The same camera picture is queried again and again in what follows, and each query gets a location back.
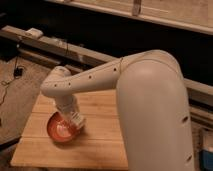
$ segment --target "orange bowl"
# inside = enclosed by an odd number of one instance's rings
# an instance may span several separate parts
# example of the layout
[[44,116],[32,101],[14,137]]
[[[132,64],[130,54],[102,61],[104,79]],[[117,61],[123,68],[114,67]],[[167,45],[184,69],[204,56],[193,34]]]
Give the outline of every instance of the orange bowl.
[[55,142],[68,142],[79,133],[79,130],[74,123],[71,121],[68,123],[56,112],[47,123],[47,133]]

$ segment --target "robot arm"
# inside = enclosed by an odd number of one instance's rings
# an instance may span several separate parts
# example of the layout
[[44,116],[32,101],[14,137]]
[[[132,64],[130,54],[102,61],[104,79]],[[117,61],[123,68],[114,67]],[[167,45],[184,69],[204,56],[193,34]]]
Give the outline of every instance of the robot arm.
[[186,88],[168,53],[148,51],[75,76],[56,67],[41,91],[66,114],[73,93],[114,88],[130,170],[194,171]]

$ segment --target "black dot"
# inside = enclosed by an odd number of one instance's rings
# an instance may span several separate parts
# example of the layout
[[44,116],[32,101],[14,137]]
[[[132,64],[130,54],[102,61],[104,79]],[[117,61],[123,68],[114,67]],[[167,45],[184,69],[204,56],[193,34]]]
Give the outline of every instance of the black dot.
[[189,117],[186,116],[185,118],[182,119],[182,123],[186,123],[188,121]]
[[191,160],[192,160],[192,155],[187,158],[186,162],[189,163]]

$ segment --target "dark background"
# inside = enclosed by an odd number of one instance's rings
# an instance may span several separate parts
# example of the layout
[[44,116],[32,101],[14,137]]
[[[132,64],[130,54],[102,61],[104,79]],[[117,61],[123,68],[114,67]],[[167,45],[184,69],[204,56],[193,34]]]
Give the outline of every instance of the dark background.
[[1,25],[35,27],[47,36],[116,57],[165,50],[179,61],[184,77],[213,85],[213,36],[42,0],[1,0],[2,12],[7,16]]

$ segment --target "wooden table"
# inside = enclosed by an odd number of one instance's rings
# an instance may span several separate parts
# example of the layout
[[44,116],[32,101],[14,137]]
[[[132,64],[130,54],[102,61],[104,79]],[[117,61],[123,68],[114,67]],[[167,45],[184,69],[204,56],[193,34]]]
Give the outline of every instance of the wooden table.
[[56,111],[53,100],[39,95],[16,148],[12,166],[127,170],[116,111],[115,91],[76,94],[87,122],[70,143],[56,144],[46,132]]

